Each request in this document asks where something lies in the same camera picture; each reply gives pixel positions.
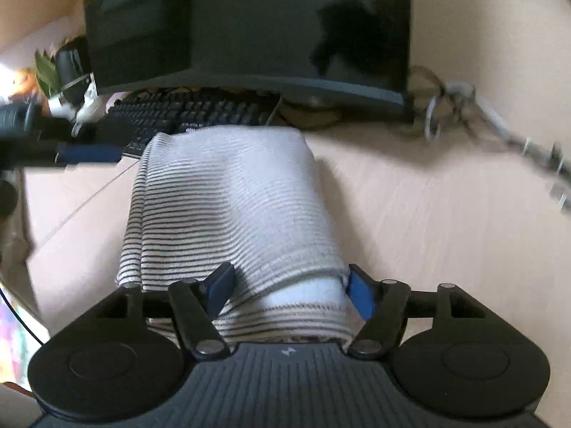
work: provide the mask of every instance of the computer monitor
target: computer monitor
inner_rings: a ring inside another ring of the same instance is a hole
[[[201,85],[406,106],[410,0],[85,2],[101,93]]]

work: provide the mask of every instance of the black keyboard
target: black keyboard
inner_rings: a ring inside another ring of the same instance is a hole
[[[140,157],[159,132],[172,135],[213,125],[268,125],[279,99],[275,94],[211,88],[133,94],[109,109],[99,122],[98,136],[108,143],[128,143],[123,154]]]

